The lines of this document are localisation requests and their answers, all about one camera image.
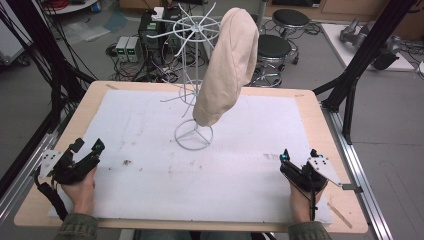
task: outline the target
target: person's hand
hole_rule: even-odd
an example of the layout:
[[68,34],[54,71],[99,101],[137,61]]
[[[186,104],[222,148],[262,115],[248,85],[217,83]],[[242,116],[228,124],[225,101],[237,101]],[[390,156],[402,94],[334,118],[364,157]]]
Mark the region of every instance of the person's hand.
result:
[[62,185],[63,191],[74,204],[74,213],[91,215],[94,210],[94,174],[97,167],[93,168],[81,182],[72,185]]
[[[321,199],[321,190],[316,194],[316,203]],[[291,182],[290,182],[290,206],[292,210],[292,216],[295,223],[310,222],[311,221],[311,203]]]

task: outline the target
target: round stool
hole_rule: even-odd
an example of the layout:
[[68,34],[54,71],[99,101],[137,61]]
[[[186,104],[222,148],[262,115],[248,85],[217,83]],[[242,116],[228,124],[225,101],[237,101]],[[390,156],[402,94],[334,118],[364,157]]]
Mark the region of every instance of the round stool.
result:
[[[258,39],[258,64],[248,87],[277,87],[281,85],[281,72],[284,62],[291,51],[289,42],[274,35],[260,35]],[[280,63],[276,67],[271,63]]]
[[272,14],[272,21],[275,25],[284,29],[281,37],[286,38],[289,30],[304,28],[309,23],[309,18],[296,10],[280,9]]

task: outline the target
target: stool seat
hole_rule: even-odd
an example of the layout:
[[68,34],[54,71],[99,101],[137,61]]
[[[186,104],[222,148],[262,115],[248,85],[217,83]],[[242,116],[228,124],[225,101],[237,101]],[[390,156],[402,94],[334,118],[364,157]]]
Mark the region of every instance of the stool seat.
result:
[[296,10],[279,9],[272,14],[272,21],[280,27],[303,27],[309,23],[309,18]]
[[290,43],[278,36],[260,35],[258,39],[258,56],[265,58],[284,58],[291,51]]

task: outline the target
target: concrete floor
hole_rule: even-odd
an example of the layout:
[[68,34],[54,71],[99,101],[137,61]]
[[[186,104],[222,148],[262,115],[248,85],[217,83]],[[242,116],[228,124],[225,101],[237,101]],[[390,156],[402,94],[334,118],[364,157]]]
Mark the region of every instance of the concrete floor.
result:
[[[62,17],[64,25],[88,21],[89,26],[106,24],[113,16],[104,9],[99,14],[80,11]],[[119,36],[137,33],[138,22],[94,42],[72,45],[88,68],[99,78],[108,79],[113,63],[106,48]],[[314,89],[338,77],[344,67],[324,34],[304,34],[298,65],[287,64],[282,88]],[[65,52],[63,42],[58,42]],[[415,56],[421,61],[424,56]],[[328,93],[318,96],[324,100]],[[414,72],[366,71],[357,86],[352,122],[352,140],[374,195],[394,239],[420,239],[424,236],[424,80]],[[13,64],[0,73],[0,176],[3,176],[23,146],[50,110],[50,88],[37,68]],[[344,105],[340,112],[343,115]],[[18,204],[0,226],[0,239],[52,239],[56,229],[22,228],[13,223]],[[334,239],[374,239],[364,235],[333,234]],[[98,239],[118,239],[119,230],[102,229]],[[286,234],[277,234],[287,239]]]

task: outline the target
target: green jacket sleeve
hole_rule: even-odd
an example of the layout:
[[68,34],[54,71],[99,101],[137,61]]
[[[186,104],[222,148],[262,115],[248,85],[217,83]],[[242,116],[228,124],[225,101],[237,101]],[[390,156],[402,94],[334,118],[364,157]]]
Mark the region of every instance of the green jacket sleeve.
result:
[[289,227],[290,240],[329,240],[330,235],[320,222],[305,222]]
[[98,224],[98,220],[92,216],[78,213],[68,214],[54,239],[95,240]]

